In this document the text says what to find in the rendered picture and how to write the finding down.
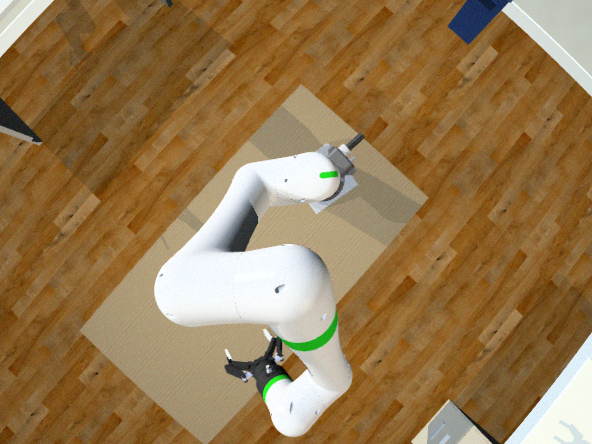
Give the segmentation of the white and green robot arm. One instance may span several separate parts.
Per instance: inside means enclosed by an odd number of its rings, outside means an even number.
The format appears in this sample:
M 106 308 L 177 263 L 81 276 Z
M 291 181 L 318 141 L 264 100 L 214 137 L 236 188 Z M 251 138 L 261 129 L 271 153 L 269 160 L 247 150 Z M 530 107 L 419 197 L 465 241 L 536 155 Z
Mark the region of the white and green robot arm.
M 347 145 L 332 145 L 327 157 L 309 152 L 240 168 L 216 211 L 155 282 L 158 307 L 172 322 L 270 325 L 300 358 L 307 370 L 295 381 L 280 365 L 267 365 L 256 380 L 274 426 L 289 437 L 306 433 L 352 383 L 330 274 L 301 245 L 245 250 L 268 208 L 335 198 L 345 175 L 356 172 L 356 158 L 348 157 L 363 139 L 360 132 Z

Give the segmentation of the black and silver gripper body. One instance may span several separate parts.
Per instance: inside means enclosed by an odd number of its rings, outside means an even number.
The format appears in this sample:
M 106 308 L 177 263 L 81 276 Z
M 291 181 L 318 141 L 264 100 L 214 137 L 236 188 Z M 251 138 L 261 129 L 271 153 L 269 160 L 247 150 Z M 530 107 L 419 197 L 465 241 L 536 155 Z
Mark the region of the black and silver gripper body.
M 259 357 L 258 359 L 254 360 L 254 361 L 258 361 L 258 362 L 259 362 L 259 364 L 257 365 L 258 367 L 257 367 L 257 366 L 251 366 L 251 368 L 250 368 L 250 374 L 253 374 L 253 376 L 252 376 L 252 377 L 254 377 L 254 378 L 255 378 L 255 380 L 257 379 L 257 377 L 258 377 L 259 373 L 260 373 L 260 372 L 261 372 L 263 369 L 265 369 L 267 365 L 273 365 L 273 364 L 276 364 L 276 363 L 274 362 L 274 361 L 275 361 L 275 358 L 274 358 L 274 357 L 268 357 L 268 358 L 267 358 L 267 360 L 264 360 L 264 362 L 262 362 L 262 361 L 263 361 L 263 360 L 262 360 L 262 358 L 263 358 L 263 357 L 264 357 L 264 356 L 261 356 L 261 357 Z M 262 364 L 260 364 L 260 362 L 262 362 Z M 256 368 L 256 367 L 257 367 L 257 368 Z M 256 368 L 256 369 L 255 369 L 255 368 Z M 254 372 L 254 371 L 255 371 L 255 372 Z

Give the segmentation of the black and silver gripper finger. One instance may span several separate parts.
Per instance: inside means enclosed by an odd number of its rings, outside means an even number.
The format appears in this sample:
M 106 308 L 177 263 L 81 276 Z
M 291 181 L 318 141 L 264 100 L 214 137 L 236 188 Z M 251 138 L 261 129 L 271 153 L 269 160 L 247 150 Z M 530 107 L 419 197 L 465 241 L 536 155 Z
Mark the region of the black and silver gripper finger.
M 227 349 L 225 350 L 225 352 L 228 354 L 227 355 L 227 360 L 228 360 L 228 365 L 225 365 L 225 370 L 228 374 L 231 374 L 237 378 L 240 378 L 244 381 L 244 383 L 248 382 L 248 378 L 250 378 L 251 376 L 253 376 L 253 374 L 250 374 L 245 372 L 245 371 L 249 371 L 251 366 L 257 366 L 259 364 L 259 362 L 255 361 L 255 362 L 240 362 L 240 361 L 233 361 L 230 354 L 228 353 Z M 233 367 L 232 367 L 233 366 Z M 235 367 L 235 368 L 234 368 Z M 238 368 L 238 369 L 237 369 Z M 240 369 L 240 370 L 239 370 Z M 244 370 L 244 372 L 242 371 Z
M 270 344 L 268 346 L 267 351 L 264 354 L 264 357 L 262 358 L 262 360 L 267 360 L 268 357 L 272 357 L 274 350 L 276 348 L 276 340 L 277 340 L 277 353 L 276 353 L 276 357 L 275 357 L 275 361 L 284 361 L 283 355 L 282 355 L 282 341 L 280 340 L 280 338 L 277 336 L 277 338 L 274 338 L 271 334 L 269 334 L 267 332 L 266 329 L 263 330 L 265 336 L 267 337 L 267 339 L 270 341 Z M 267 336 L 268 335 L 268 336 Z

